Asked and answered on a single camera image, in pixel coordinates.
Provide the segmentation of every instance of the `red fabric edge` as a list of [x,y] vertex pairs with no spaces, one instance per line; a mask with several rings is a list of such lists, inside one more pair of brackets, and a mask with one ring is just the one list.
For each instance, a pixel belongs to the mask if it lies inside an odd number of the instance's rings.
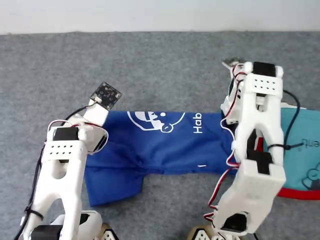
[[320,200],[320,190],[301,191],[283,187],[278,197],[299,199],[299,200]]

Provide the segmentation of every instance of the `small circuit board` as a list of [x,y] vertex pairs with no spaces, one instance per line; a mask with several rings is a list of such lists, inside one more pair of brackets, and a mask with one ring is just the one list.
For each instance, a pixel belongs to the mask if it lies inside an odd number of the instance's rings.
[[97,90],[91,95],[90,99],[103,106],[108,111],[120,99],[122,93],[113,88],[106,82],[101,83]]

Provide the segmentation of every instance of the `folded fabric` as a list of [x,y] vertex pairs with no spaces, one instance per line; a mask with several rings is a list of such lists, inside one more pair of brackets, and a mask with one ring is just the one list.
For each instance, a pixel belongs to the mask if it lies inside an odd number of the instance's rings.
[[[295,111],[282,109],[284,131]],[[224,172],[232,137],[221,129],[221,117],[221,113],[111,111],[104,125],[109,132],[108,143],[99,153],[89,156],[86,164],[90,205],[140,193],[148,174]],[[301,109],[288,144],[305,144],[286,151],[287,182],[281,196],[320,199],[316,140],[320,134],[316,128],[319,120],[318,111]]]

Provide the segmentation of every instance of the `white printed logo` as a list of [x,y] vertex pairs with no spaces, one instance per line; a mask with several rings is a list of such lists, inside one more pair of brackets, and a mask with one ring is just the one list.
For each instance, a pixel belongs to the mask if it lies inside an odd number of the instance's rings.
[[180,123],[185,116],[185,112],[128,111],[127,114],[130,120],[143,131],[160,130],[162,133],[171,133],[174,125]]

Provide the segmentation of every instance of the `black wire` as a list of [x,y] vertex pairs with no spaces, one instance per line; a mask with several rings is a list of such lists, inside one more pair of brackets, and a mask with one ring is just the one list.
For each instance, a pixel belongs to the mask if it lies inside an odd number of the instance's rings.
[[73,115],[75,115],[75,114],[77,114],[77,113],[81,112],[82,110],[85,110],[85,109],[87,109],[87,108],[89,108],[89,107],[92,107],[92,106],[95,105],[95,104],[96,104],[96,102],[94,102],[94,103],[91,104],[91,105],[87,105],[87,106],[80,107],[79,109],[77,109],[77,110],[75,110],[73,113],[71,113],[69,116],[67,116],[67,117],[65,118],[65,120],[68,121]]
[[224,240],[226,240],[225,236],[223,236],[220,232],[218,232],[218,234],[219,234]]
[[258,238],[258,236],[257,236],[257,234],[255,232],[253,233],[253,236],[254,236],[255,240],[259,240],[259,238]]
[[[36,186],[37,186],[37,181],[38,181],[38,176],[39,176],[39,170],[41,169],[41,158],[42,158],[42,154],[44,152],[45,146],[42,147],[41,152],[40,152],[40,156],[38,158],[38,161],[36,162],[36,166],[35,166],[35,170],[34,170],[34,176],[33,176],[33,181],[32,181],[32,188],[31,188],[31,195],[28,201],[28,206],[27,208],[32,207],[32,204],[34,203],[34,199],[35,199],[35,193],[36,193]],[[14,237],[14,240],[18,240],[20,235],[22,234],[22,232],[24,231],[28,220],[30,217],[30,212],[26,211],[25,212],[25,216],[24,216],[24,220],[23,223],[20,226],[20,229],[18,231],[18,233],[16,234],[16,236]]]
[[297,98],[292,92],[289,92],[288,90],[283,90],[283,92],[286,93],[286,94],[288,94],[288,95],[290,95],[290,96],[295,100],[295,102],[296,102],[296,111],[295,111],[295,114],[293,115],[293,117],[292,117],[292,119],[291,119],[291,122],[290,122],[290,124],[289,124],[289,126],[288,126],[288,129],[286,130],[285,136],[284,136],[283,144],[284,144],[284,145],[287,145],[287,141],[288,141],[288,137],[289,137],[290,130],[291,130],[293,124],[295,123],[296,118],[297,118],[297,116],[298,116],[298,114],[299,114],[299,112],[300,112],[300,107],[301,107],[301,105],[300,105],[300,102],[299,102],[298,98]]
[[297,119],[297,116],[298,116],[298,114],[300,112],[301,105],[300,105],[300,102],[299,102],[298,98],[292,92],[290,92],[288,90],[283,90],[283,92],[288,94],[289,96],[291,96],[294,99],[294,101],[296,102],[296,111],[295,111],[295,113],[294,113],[294,115],[293,115],[293,117],[291,119],[291,122],[290,122],[290,124],[289,124],[289,126],[288,126],[288,128],[287,128],[287,130],[285,132],[283,145],[282,144],[272,144],[272,145],[268,146],[268,150],[270,148],[272,148],[272,147],[283,147],[284,148],[284,152],[285,152],[286,150],[290,150],[291,148],[296,148],[296,147],[302,146],[303,143],[301,142],[301,143],[294,144],[294,145],[287,145],[291,128],[292,128],[292,126],[294,125],[294,123],[295,123],[295,121]]

